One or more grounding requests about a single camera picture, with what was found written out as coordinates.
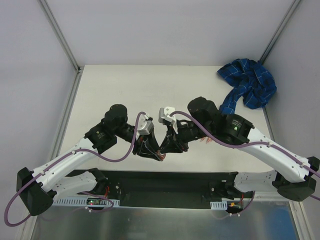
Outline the red nail polish bottle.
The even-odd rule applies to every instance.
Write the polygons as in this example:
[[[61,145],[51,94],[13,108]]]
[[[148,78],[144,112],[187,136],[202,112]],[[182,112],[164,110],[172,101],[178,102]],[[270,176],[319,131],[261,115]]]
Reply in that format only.
[[[156,152],[156,157],[157,157],[157,160],[158,160],[159,162],[162,162],[162,161],[165,159],[166,154],[165,154],[165,153],[161,153],[161,151],[158,150],[158,151]]]

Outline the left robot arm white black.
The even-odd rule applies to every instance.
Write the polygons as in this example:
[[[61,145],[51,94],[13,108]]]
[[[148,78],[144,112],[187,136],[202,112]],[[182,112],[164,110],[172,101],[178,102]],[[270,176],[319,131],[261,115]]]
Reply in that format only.
[[[27,167],[19,170],[16,191],[29,214],[38,216],[44,213],[54,201],[68,194],[90,191],[96,195],[102,194],[107,180],[98,169],[90,169],[74,177],[68,174],[93,157],[100,157],[117,143],[118,138],[130,143],[128,152],[120,161],[130,154],[163,161],[166,155],[160,152],[152,117],[141,112],[136,117],[135,125],[127,121],[127,108],[114,104],[104,118],[66,153],[33,170]]]

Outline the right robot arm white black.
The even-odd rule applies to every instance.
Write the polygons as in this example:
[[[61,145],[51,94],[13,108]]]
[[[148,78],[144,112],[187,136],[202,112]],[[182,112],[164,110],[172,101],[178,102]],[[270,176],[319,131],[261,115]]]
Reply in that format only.
[[[237,114],[222,114],[215,103],[197,97],[187,105],[188,113],[162,107],[158,121],[167,127],[160,153],[187,152],[189,143],[208,137],[221,146],[250,154],[272,168],[271,171],[239,172],[225,184],[225,192],[237,197],[247,192],[277,192],[291,201],[312,198],[319,176],[320,161],[301,157],[269,139],[250,121]]]

